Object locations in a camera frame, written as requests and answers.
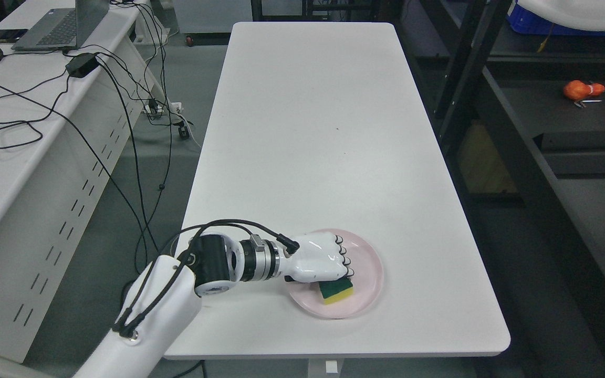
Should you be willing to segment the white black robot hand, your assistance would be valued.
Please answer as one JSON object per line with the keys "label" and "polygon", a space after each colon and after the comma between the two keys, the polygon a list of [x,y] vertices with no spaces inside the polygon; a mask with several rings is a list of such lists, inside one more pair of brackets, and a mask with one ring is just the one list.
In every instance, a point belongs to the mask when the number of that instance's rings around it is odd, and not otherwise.
{"label": "white black robot hand", "polygon": [[336,281],[353,277],[351,260],[344,239],[331,232],[314,232],[292,238],[295,252],[286,249],[279,272],[289,280],[303,283]]}

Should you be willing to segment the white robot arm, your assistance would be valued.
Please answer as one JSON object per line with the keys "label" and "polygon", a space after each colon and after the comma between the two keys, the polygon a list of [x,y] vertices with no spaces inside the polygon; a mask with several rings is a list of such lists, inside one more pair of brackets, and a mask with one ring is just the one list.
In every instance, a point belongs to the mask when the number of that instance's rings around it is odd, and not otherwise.
{"label": "white robot arm", "polygon": [[137,283],[131,304],[76,377],[149,376],[202,308],[195,274],[173,257],[158,257]]}

